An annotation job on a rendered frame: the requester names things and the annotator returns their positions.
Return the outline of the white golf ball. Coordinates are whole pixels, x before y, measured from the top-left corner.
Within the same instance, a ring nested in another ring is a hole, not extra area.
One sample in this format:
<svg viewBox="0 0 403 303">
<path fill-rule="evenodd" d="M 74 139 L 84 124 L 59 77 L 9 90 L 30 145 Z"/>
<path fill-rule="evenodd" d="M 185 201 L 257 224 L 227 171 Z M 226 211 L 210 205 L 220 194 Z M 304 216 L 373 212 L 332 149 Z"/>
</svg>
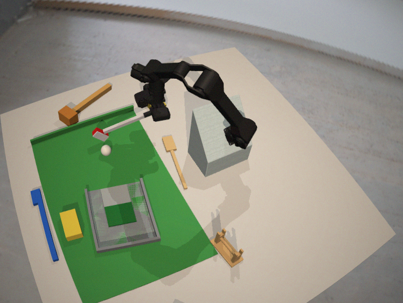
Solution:
<svg viewBox="0 0 403 303">
<path fill-rule="evenodd" d="M 102 154 L 102 155 L 108 156 L 108 155 L 111 154 L 111 152 L 112 152 L 112 149 L 111 149 L 110 146 L 104 145 L 104 146 L 101 147 L 101 154 Z"/>
</svg>

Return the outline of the green flat mat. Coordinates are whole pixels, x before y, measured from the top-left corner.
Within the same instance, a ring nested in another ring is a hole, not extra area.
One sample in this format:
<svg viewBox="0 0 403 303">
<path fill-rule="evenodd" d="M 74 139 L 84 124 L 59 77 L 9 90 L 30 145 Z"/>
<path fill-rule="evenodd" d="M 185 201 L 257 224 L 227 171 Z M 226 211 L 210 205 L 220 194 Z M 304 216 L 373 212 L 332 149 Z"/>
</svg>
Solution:
<svg viewBox="0 0 403 303">
<path fill-rule="evenodd" d="M 136 116 L 134 111 L 32 145 L 36 166 L 67 266 L 82 303 L 98 303 L 162 279 L 217 255 L 151 143 L 140 120 L 92 135 Z M 112 152 L 101 154 L 108 145 Z M 160 242 L 97 253 L 85 190 L 140 182 Z M 60 213 L 75 209 L 83 237 L 67 241 Z"/>
</svg>

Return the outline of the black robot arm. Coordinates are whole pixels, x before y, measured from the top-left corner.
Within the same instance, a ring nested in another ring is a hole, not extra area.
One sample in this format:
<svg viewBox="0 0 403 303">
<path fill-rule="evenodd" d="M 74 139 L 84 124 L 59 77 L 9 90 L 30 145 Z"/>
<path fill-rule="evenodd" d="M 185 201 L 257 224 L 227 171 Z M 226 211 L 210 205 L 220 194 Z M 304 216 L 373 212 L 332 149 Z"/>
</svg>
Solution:
<svg viewBox="0 0 403 303">
<path fill-rule="evenodd" d="M 156 59 L 150 59 L 146 66 L 134 64 L 130 76 L 143 83 L 149 83 L 149 89 L 161 91 L 165 83 L 170 79 L 182 81 L 187 91 L 197 97 L 211 101 L 223 117 L 231 124 L 224 129 L 229 145 L 246 149 L 257 126 L 251 119 L 244 118 L 228 96 L 224 93 L 224 82 L 219 74 L 203 65 L 190 64 L 185 61 L 179 63 L 164 63 Z M 203 71 L 193 87 L 190 87 L 185 80 L 189 71 Z M 154 99 L 150 96 L 148 89 L 134 95 L 138 107 L 144 108 L 154 105 Z"/>
</svg>

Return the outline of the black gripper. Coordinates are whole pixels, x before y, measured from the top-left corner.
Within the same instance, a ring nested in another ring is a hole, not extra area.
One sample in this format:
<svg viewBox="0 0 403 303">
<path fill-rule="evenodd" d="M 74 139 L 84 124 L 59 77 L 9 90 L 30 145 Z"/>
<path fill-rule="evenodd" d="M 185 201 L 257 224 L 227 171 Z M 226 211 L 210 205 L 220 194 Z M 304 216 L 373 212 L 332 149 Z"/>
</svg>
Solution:
<svg viewBox="0 0 403 303">
<path fill-rule="evenodd" d="M 171 114 L 169 109 L 164 105 L 165 102 L 164 94 L 166 93 L 165 87 L 161 91 L 153 91 L 149 89 L 149 84 L 143 86 L 143 90 L 149 91 L 150 96 L 154 99 L 154 105 L 151 105 L 150 112 L 154 122 L 169 120 Z"/>
</svg>

